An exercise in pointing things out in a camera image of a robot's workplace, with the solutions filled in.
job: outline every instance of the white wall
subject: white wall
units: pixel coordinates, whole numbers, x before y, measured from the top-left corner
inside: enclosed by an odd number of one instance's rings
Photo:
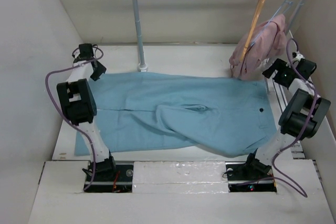
[[[0,222],[26,223],[60,118],[47,72],[71,64],[81,43],[59,0],[0,0]],[[65,79],[56,76],[51,86]]]
[[[294,34],[300,51],[317,63],[313,81],[320,94],[331,101],[328,119],[336,135],[336,2],[312,0]],[[321,126],[316,136],[302,141],[306,157],[316,159],[334,219],[336,219],[336,142],[329,127]]]
[[[84,41],[136,41],[131,0],[61,1]],[[238,42],[250,27],[257,1],[139,0],[144,41]],[[260,21],[269,19],[282,1],[266,0]]]

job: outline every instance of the pink jacket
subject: pink jacket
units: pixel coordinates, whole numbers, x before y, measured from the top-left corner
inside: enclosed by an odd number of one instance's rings
[[[232,68],[232,77],[248,80],[253,71],[266,58],[280,56],[286,48],[286,18],[280,14],[273,18],[265,30],[257,38],[256,43],[248,49],[243,62],[239,62],[248,34],[239,41],[235,51],[229,59]],[[252,35],[252,40],[263,30],[267,21],[258,25]]]

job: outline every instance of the blue cloth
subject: blue cloth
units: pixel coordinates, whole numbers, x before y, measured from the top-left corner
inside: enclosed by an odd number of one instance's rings
[[[276,132],[263,81],[135,72],[104,74],[89,84],[111,152],[201,144],[234,157]],[[75,154],[89,154],[80,134]]]

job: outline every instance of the wooden hanger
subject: wooden hanger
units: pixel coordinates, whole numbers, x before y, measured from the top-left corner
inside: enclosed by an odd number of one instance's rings
[[[262,10],[262,8],[264,6],[265,1],[266,0],[258,0],[257,8],[256,8],[256,10],[254,12],[254,17],[253,17],[253,20],[252,20],[250,31],[248,33],[247,40],[245,42],[245,46],[243,48],[243,53],[241,54],[241,57],[239,59],[240,62],[242,62],[244,60],[244,58],[245,58],[245,54],[247,52],[247,49],[249,48],[249,45],[250,45],[250,42],[251,42],[251,39],[252,39],[252,34],[254,32],[254,29],[256,28],[259,15],[261,13],[261,10]]]

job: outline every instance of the vertical metal pole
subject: vertical metal pole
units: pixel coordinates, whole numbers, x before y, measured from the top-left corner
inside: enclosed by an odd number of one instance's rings
[[[290,16],[289,18],[289,22],[288,22],[288,27],[287,27],[287,30],[286,30],[286,34],[289,33],[289,30],[292,28],[293,26],[293,23],[295,21],[295,19],[297,18],[300,10],[301,10],[301,7],[305,4],[305,0],[300,0],[297,4],[297,6],[295,7],[294,9],[294,12],[293,14]]]
[[[138,0],[132,0],[133,3],[133,11],[134,11],[134,20],[135,20],[135,28],[136,28],[136,39],[138,41],[138,54],[139,54],[139,65],[138,70],[140,72],[147,72],[148,65],[145,63],[145,56],[143,52],[143,41],[141,34],[141,26],[140,26],[140,16],[139,16],[139,6]]]

